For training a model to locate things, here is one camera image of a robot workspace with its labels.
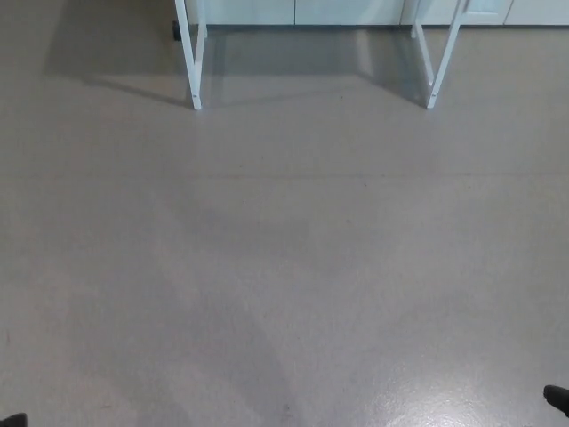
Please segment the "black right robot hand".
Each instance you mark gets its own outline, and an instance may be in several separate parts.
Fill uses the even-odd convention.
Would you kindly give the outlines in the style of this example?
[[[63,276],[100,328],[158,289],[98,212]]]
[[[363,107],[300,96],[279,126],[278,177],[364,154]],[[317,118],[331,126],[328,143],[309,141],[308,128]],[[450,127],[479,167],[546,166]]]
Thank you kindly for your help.
[[[543,389],[546,402],[569,417],[569,390],[556,385],[546,385]]]

